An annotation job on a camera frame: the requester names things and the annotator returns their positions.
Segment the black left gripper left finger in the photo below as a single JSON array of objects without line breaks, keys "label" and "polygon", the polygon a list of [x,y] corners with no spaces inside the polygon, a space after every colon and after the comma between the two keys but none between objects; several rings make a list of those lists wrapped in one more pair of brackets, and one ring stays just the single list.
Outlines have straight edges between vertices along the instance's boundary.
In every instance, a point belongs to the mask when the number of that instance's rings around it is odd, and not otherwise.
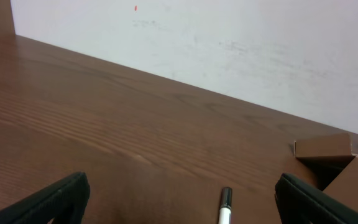
[{"label": "black left gripper left finger", "polygon": [[84,172],[75,172],[0,210],[0,223],[80,224],[90,197]]}]

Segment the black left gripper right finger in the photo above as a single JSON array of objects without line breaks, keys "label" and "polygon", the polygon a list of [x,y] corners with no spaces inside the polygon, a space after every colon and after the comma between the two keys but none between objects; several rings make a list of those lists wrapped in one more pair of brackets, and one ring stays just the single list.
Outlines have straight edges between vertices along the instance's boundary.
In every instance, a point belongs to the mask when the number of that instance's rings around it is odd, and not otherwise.
[{"label": "black left gripper right finger", "polygon": [[289,173],[276,183],[275,201],[283,224],[358,224],[358,212]]}]

